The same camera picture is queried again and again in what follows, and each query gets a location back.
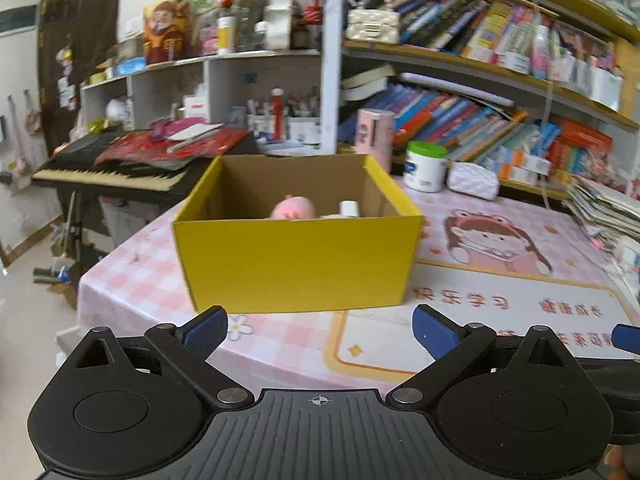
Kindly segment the white charger plug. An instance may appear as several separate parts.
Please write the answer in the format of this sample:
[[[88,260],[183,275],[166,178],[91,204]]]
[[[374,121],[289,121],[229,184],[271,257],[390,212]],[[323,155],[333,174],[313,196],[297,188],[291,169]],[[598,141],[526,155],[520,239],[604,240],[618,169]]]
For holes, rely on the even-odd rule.
[[[340,211],[338,213],[341,217],[359,218],[359,204],[356,200],[342,200],[340,203]]]

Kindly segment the pink plush bird toy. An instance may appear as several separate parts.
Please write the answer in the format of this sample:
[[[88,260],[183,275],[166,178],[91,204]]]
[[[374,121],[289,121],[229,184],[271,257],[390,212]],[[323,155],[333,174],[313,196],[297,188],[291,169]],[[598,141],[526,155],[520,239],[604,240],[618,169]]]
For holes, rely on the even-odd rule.
[[[274,220],[310,220],[317,217],[312,201],[305,196],[287,195],[274,206],[270,219]]]

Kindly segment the stack of paper books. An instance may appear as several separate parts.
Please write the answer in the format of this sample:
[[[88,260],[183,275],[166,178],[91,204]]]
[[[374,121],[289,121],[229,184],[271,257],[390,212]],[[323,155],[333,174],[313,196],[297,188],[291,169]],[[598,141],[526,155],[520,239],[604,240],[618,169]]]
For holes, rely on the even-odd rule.
[[[631,240],[639,245],[639,201],[583,177],[574,177],[564,205],[593,245],[607,252]]]

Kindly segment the yellow cardboard box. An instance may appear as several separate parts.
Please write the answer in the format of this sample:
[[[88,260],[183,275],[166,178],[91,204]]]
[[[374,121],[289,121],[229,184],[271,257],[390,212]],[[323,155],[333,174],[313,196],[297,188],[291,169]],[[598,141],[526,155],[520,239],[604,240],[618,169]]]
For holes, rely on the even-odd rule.
[[[270,219],[287,195],[310,220]],[[356,200],[360,217],[341,217]],[[172,224],[194,308],[233,314],[397,306],[416,260],[420,209],[371,156],[216,158]]]

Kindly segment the white quilted pearl purse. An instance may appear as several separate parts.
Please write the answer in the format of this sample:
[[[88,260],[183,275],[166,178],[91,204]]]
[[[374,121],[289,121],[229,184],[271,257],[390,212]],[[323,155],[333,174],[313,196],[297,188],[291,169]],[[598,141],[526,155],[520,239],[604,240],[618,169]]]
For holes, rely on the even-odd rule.
[[[454,162],[447,176],[452,192],[492,202],[498,197],[500,182],[496,174],[472,162]]]

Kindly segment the white jar green lid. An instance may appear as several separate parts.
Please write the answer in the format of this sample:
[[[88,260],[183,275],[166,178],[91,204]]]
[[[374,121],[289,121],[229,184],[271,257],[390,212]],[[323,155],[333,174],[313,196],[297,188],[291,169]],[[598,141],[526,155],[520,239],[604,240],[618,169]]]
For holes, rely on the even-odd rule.
[[[437,193],[444,187],[448,150],[441,145],[410,141],[407,145],[404,182],[422,193]]]

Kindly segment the lower orange white box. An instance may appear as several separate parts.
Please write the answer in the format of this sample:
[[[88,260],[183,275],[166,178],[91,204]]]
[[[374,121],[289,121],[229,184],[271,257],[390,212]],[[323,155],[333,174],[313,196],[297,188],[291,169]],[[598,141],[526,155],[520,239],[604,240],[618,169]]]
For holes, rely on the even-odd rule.
[[[536,172],[518,166],[504,164],[503,162],[495,162],[492,165],[492,171],[500,180],[527,185],[536,185],[538,183],[538,174],[536,174]]]

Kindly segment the orange white box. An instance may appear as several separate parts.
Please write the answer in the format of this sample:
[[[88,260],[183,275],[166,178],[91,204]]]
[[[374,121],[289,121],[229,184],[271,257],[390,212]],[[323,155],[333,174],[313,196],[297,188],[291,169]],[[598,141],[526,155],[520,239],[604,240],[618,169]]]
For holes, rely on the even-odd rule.
[[[551,172],[551,162],[548,159],[513,148],[499,148],[498,159],[502,164],[542,174],[545,177],[548,177]]]
[[[538,183],[538,174],[536,174],[536,172],[518,166],[504,164],[503,162],[495,162],[492,165],[492,171],[500,180],[527,185],[536,185]]]

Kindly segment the upper orange white box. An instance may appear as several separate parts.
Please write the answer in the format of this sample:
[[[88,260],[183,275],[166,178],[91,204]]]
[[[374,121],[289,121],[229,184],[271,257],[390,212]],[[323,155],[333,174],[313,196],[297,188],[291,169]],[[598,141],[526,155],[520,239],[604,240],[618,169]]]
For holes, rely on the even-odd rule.
[[[548,159],[513,148],[499,148],[498,159],[502,164],[542,174],[545,177],[548,177],[551,172],[551,162]]]

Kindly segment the red dictionary box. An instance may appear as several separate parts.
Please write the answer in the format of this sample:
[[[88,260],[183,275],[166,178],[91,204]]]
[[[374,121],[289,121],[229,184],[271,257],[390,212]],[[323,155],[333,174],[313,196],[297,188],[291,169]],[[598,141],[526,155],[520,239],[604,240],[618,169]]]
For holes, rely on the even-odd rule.
[[[605,153],[609,153],[613,146],[613,140],[610,136],[570,119],[562,120],[559,140],[565,144],[575,145],[578,148],[585,148],[586,150],[594,148]]]

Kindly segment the red packets pile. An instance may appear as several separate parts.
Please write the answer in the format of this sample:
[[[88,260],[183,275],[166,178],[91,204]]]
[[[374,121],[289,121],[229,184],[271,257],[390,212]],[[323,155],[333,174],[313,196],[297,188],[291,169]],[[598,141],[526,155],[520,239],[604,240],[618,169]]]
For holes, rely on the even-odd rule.
[[[99,154],[93,166],[138,165],[178,170],[195,159],[258,153],[254,134],[247,130],[189,119],[180,128],[170,124],[118,136]]]

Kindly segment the black electronic keyboard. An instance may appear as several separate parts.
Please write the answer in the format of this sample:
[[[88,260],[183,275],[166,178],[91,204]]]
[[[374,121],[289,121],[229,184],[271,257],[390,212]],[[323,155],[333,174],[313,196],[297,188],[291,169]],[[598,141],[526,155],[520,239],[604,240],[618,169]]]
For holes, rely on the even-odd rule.
[[[157,205],[175,205],[190,194],[218,155],[257,155],[254,136],[222,128],[213,136],[168,154],[149,131],[89,134],[67,144],[32,175],[32,184]]]

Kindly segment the pink cylindrical humidifier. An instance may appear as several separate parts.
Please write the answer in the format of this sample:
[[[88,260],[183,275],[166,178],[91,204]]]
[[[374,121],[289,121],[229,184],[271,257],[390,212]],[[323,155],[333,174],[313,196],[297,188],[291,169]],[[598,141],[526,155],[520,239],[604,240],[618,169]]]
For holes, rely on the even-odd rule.
[[[358,112],[355,152],[373,157],[386,172],[392,170],[394,125],[395,115],[388,110]]]

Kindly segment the white pen holder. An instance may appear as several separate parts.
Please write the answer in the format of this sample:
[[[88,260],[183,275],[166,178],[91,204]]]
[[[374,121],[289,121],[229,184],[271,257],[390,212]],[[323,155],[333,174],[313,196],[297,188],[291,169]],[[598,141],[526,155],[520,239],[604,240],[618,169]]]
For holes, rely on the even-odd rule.
[[[618,112],[620,110],[622,85],[622,76],[615,75],[603,68],[593,67],[591,69],[589,99],[610,110],[614,110],[614,112]]]

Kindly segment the white cubby shelf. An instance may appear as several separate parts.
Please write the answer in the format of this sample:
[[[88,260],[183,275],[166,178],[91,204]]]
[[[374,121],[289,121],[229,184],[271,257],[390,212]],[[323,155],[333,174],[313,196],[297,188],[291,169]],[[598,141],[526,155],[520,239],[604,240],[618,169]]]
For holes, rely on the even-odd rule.
[[[172,112],[225,122],[232,107],[265,101],[275,88],[286,96],[318,96],[321,54],[316,50],[250,51],[200,56],[145,67],[80,89],[87,125],[107,118],[107,105],[124,103],[126,130],[148,128]]]

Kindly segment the red santa pen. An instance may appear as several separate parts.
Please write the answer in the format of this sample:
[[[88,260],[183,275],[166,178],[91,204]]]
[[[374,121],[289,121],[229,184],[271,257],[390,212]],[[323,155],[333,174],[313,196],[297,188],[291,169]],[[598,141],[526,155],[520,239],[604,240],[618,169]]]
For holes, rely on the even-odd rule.
[[[273,117],[272,140],[280,142],[283,140],[283,90],[281,88],[271,90],[271,111]]]

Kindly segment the white wooden bookshelf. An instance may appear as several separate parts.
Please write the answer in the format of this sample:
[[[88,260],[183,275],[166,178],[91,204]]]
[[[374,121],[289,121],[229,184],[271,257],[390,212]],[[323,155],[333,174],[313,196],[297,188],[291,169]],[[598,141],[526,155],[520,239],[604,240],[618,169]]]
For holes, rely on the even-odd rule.
[[[526,119],[574,120],[613,140],[627,170],[639,160],[639,27],[600,0],[392,0],[399,44],[352,41],[358,0],[324,0],[321,147],[355,140],[358,110],[401,118],[412,140],[461,148],[470,162]],[[620,110],[589,99],[591,69],[623,77]]]

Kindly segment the white yellow label bottle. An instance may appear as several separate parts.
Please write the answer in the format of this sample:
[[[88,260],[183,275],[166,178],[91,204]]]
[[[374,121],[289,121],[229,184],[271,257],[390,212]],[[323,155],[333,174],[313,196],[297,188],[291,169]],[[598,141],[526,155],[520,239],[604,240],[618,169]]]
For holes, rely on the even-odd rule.
[[[220,55],[233,53],[235,51],[236,39],[236,16],[221,15],[217,20],[217,39]]]

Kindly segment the fortune god figure box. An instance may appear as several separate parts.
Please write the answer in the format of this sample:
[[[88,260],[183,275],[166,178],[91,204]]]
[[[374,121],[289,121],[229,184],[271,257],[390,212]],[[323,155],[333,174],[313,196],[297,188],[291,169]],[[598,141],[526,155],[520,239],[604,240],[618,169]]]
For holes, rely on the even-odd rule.
[[[189,0],[164,0],[145,6],[143,53],[146,65],[181,60],[191,44]]]

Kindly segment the white ribbon roll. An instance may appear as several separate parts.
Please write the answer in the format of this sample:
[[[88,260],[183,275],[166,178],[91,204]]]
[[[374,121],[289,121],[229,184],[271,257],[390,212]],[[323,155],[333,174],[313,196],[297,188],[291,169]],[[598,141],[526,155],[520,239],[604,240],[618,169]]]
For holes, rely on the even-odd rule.
[[[265,46],[271,51],[288,50],[294,0],[268,0],[264,15],[267,24]]]

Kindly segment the dark wooden door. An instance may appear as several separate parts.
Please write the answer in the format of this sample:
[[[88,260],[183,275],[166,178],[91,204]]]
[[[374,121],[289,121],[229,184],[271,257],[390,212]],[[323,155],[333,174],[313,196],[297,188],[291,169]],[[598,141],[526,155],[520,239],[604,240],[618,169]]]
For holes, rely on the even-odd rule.
[[[48,152],[70,137],[80,86],[116,42],[118,0],[41,0],[38,98]]]

